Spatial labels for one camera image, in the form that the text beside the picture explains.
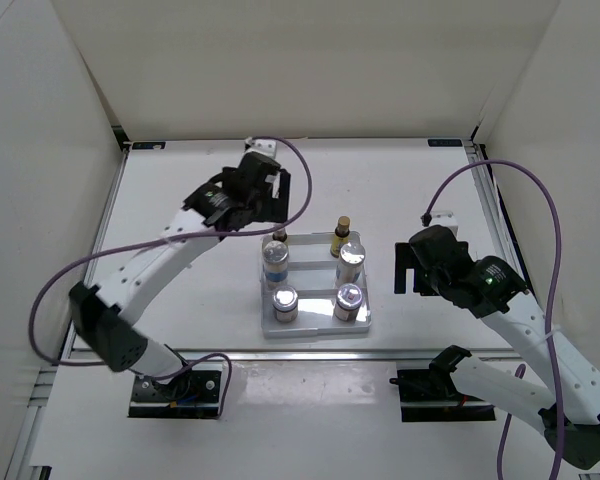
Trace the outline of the right blue corner label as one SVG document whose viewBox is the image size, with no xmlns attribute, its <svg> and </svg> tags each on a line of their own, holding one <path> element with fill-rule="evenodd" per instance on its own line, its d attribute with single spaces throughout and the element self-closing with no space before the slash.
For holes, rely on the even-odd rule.
<svg viewBox="0 0 600 480">
<path fill-rule="evenodd" d="M 429 138 L 427 144 L 431 148 L 460 148 L 463 141 L 460 139 Z"/>
</svg>

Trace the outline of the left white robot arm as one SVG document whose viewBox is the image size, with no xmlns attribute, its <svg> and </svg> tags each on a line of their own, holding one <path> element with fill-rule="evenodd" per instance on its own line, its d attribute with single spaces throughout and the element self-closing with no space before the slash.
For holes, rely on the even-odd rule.
<svg viewBox="0 0 600 480">
<path fill-rule="evenodd" d="M 79 282 L 70 290 L 77 335 L 111 371 L 153 378 L 168 400 L 186 395 L 190 377 L 183 361 L 134 325 L 152 300 L 225 233 L 254 222 L 286 220 L 290 175 L 275 157 L 274 141 L 257 141 L 237 167 L 224 168 L 184 200 L 158 246 L 141 249 L 107 279 L 91 287 Z"/>
</svg>

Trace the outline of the small yellow-label bottle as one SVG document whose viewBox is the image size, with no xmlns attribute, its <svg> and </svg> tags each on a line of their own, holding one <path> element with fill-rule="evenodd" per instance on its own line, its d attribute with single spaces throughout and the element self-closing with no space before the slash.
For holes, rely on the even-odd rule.
<svg viewBox="0 0 600 480">
<path fill-rule="evenodd" d="M 287 239 L 288 239 L 288 235 L 287 235 L 286 230 L 284 228 L 282 228 L 282 229 L 279 229 L 279 230 L 275 231 L 272 234 L 272 239 L 275 240 L 275 241 L 286 243 Z"/>
<path fill-rule="evenodd" d="M 348 216 L 340 216 L 334 229 L 330 246 L 330 254 L 338 258 L 343 245 L 349 241 L 351 220 Z"/>
</svg>

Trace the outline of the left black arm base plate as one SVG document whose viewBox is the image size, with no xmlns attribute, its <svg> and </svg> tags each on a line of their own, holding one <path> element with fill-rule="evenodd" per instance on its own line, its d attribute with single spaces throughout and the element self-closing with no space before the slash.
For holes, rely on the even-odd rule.
<svg viewBox="0 0 600 480">
<path fill-rule="evenodd" d="M 136 419 L 216 419 L 219 416 L 224 367 L 219 362 L 196 365 L 183 379 L 168 384 L 136 376 L 128 413 Z"/>
</svg>

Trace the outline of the aluminium rail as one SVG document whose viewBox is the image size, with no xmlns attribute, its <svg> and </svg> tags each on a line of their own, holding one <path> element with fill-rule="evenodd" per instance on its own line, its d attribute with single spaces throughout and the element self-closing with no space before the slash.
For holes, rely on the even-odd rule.
<svg viewBox="0 0 600 480">
<path fill-rule="evenodd" d="M 76 361 L 99 361 L 95 353 L 87 349 L 70 349 L 63 359 Z M 178 353 L 193 360 L 210 352 L 204 350 L 179 350 Z M 425 361 L 436 357 L 438 350 L 228 350 L 224 351 L 232 361 Z M 475 349 L 473 356 L 487 361 L 520 360 L 522 357 L 507 349 Z"/>
<path fill-rule="evenodd" d="M 505 219 L 504 207 L 494 174 L 487 165 L 473 167 L 470 172 L 476 184 L 496 254 L 506 260 L 516 273 L 523 277 L 524 271 Z"/>
</svg>

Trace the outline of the aluminium front rail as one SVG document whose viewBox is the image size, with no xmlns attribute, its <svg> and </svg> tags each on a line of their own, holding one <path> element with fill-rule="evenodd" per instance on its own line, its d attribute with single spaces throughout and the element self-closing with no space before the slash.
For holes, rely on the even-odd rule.
<svg viewBox="0 0 600 480">
<path fill-rule="evenodd" d="M 76 361 L 99 361 L 95 353 L 87 349 L 70 349 L 63 359 Z M 210 352 L 204 350 L 179 350 L 178 353 L 193 360 Z M 438 350 L 228 350 L 224 351 L 232 361 L 425 361 L 436 357 Z M 473 356 L 487 361 L 520 360 L 522 357 L 507 349 L 475 349 Z"/>
</svg>

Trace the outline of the tall silver-lid jar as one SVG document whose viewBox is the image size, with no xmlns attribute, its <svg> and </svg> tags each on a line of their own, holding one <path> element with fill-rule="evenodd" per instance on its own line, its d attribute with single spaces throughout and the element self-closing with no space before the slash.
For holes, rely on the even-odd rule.
<svg viewBox="0 0 600 480">
<path fill-rule="evenodd" d="M 269 290 L 274 290 L 287 282 L 288 260 L 289 249 L 285 243 L 271 240 L 263 247 L 263 275 Z"/>
<path fill-rule="evenodd" d="M 340 249 L 336 266 L 335 285 L 355 284 L 362 273 L 366 250 L 359 242 L 348 242 Z"/>
</svg>

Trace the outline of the left blue corner label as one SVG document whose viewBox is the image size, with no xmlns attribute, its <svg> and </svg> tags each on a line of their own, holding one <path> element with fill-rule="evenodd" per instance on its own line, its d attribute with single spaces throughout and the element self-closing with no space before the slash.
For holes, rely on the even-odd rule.
<svg viewBox="0 0 600 480">
<path fill-rule="evenodd" d="M 132 150 L 163 150 L 166 148 L 166 142 L 134 142 L 131 145 Z"/>
</svg>

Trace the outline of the blue corner label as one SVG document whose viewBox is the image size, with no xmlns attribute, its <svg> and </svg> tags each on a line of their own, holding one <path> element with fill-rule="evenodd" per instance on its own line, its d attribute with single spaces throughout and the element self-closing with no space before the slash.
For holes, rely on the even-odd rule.
<svg viewBox="0 0 600 480">
<path fill-rule="evenodd" d="M 166 148 L 166 142 L 134 142 L 131 145 L 132 150 L 163 150 Z"/>
<path fill-rule="evenodd" d="M 431 148 L 460 148 L 463 141 L 460 139 L 429 138 L 427 144 Z"/>
</svg>

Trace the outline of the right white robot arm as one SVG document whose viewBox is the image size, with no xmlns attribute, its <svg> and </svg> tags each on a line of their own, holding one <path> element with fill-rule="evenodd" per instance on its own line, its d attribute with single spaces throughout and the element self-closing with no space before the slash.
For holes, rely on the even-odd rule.
<svg viewBox="0 0 600 480">
<path fill-rule="evenodd" d="M 437 296 L 469 311 L 500 335 L 541 379 L 535 385 L 506 374 L 452 345 L 428 366 L 440 399 L 475 397 L 539 432 L 559 461 L 581 470 L 600 462 L 600 371 L 561 333 L 524 279 L 503 259 L 471 258 L 468 245 L 433 226 L 395 246 L 394 291 Z"/>
</svg>

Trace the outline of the short white-lid spice jar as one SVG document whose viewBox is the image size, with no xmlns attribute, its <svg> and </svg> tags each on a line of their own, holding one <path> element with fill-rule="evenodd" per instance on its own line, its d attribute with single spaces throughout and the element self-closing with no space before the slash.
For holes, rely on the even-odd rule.
<svg viewBox="0 0 600 480">
<path fill-rule="evenodd" d="M 294 321 L 298 315 L 299 296 L 297 291 L 288 285 L 277 287 L 271 296 L 274 318 L 281 323 Z"/>
<path fill-rule="evenodd" d="M 340 321 L 354 321 L 364 303 L 364 294 L 359 286 L 345 283 L 340 286 L 334 304 L 334 317 Z"/>
</svg>

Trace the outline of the white tiered organizer tray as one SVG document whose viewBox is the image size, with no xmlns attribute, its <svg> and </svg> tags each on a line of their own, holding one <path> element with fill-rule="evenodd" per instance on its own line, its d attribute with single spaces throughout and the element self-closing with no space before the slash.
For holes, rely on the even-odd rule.
<svg viewBox="0 0 600 480">
<path fill-rule="evenodd" d="M 344 322 L 334 317 L 335 285 L 338 258 L 330 252 L 331 233 L 291 235 L 287 239 L 289 249 L 288 278 L 284 285 L 293 287 L 299 296 L 297 318 L 289 323 L 274 318 L 271 296 L 262 272 L 261 282 L 261 328 L 265 337 L 273 339 L 309 338 L 313 336 L 355 336 L 369 331 L 372 317 L 366 281 L 366 259 L 359 280 L 355 283 L 364 294 L 364 303 L 354 321 Z M 359 242 L 360 235 L 350 234 L 349 242 Z"/>
</svg>

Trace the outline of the aluminium right rail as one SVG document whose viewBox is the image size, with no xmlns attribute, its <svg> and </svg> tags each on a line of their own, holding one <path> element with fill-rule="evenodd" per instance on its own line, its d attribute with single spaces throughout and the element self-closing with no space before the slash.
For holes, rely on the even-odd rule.
<svg viewBox="0 0 600 480">
<path fill-rule="evenodd" d="M 516 273 L 523 277 L 524 271 L 505 219 L 504 207 L 494 174 L 487 165 L 473 167 L 470 172 L 476 184 L 496 254 L 506 260 Z"/>
</svg>

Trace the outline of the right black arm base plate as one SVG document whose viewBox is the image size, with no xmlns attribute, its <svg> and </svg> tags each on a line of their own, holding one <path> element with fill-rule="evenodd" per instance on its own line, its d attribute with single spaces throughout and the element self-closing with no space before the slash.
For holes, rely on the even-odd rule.
<svg viewBox="0 0 600 480">
<path fill-rule="evenodd" d="M 482 399 L 437 387 L 427 369 L 403 369 L 389 379 L 397 388 L 403 423 L 491 422 L 494 407 Z"/>
</svg>

